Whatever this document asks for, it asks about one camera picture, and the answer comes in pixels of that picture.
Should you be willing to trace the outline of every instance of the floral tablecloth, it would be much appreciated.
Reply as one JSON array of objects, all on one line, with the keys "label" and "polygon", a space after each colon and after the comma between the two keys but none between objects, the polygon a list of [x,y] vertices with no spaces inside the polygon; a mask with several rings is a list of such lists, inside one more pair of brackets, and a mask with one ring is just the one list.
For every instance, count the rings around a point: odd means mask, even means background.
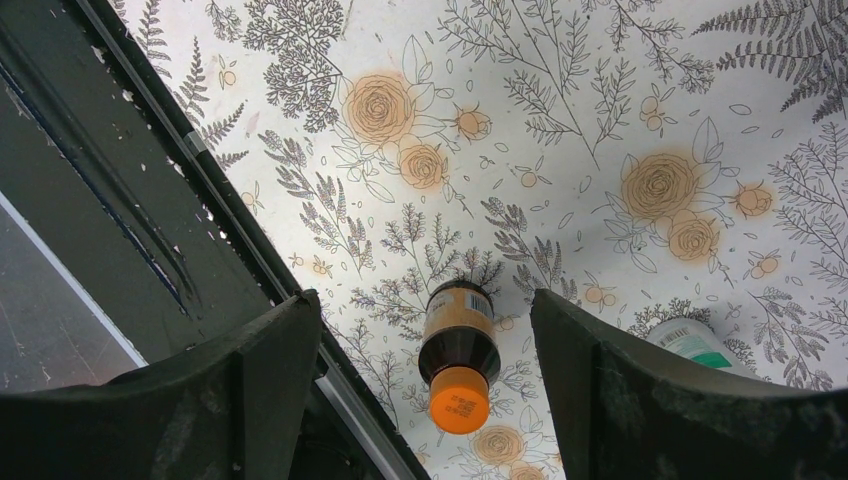
[{"label": "floral tablecloth", "polygon": [[[433,478],[564,477],[539,287],[640,337],[707,322],[767,381],[848,383],[845,0],[113,3]],[[456,277],[500,322],[470,436],[417,372]]]}]

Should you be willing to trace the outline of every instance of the orange flower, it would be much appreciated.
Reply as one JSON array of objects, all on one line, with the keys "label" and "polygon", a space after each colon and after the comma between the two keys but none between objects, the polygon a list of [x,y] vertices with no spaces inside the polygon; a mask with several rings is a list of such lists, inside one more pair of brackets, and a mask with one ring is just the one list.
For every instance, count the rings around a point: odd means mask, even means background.
[{"label": "orange flower", "polygon": [[645,158],[627,173],[621,195],[636,218],[672,217],[695,196],[696,180],[686,160],[660,154]]},{"label": "orange flower", "polygon": [[515,462],[509,470],[509,480],[546,480],[547,478],[539,467],[526,462]]},{"label": "orange flower", "polygon": [[478,112],[477,108],[470,111],[457,108],[455,121],[459,133],[469,141],[486,138],[492,129],[492,121],[488,116]]},{"label": "orange flower", "polygon": [[706,257],[718,244],[712,221],[698,218],[689,210],[680,210],[671,220],[668,248],[675,257],[690,261]]},{"label": "orange flower", "polygon": [[356,82],[342,115],[357,140],[381,146],[409,132],[415,108],[399,81],[371,75]]},{"label": "orange flower", "polygon": [[486,427],[471,441],[471,449],[488,465],[508,465],[524,455],[524,440],[510,427]]},{"label": "orange flower", "polygon": [[417,189],[441,182],[445,168],[447,160],[430,145],[413,145],[400,152],[400,174]]},{"label": "orange flower", "polygon": [[763,182],[753,188],[739,185],[739,193],[733,197],[733,202],[746,218],[762,215],[771,208],[771,194],[760,188],[762,186]]}]

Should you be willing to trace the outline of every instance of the bottle cap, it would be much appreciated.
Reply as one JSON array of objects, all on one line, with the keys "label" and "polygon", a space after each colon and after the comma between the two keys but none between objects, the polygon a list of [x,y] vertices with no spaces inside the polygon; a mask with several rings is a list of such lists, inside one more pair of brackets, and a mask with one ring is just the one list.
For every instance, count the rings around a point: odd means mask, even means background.
[{"label": "bottle cap", "polygon": [[489,385],[476,370],[448,367],[430,383],[430,416],[442,430],[471,433],[489,418]]}]

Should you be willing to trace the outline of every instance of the white container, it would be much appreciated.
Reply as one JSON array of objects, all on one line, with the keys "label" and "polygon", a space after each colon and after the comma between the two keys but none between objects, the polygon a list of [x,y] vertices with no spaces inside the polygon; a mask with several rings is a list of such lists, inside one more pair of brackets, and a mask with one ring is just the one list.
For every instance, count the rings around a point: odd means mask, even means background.
[{"label": "white container", "polygon": [[654,327],[645,340],[701,365],[760,380],[754,372],[739,362],[736,355],[728,350],[706,325],[697,320],[668,320]]}]

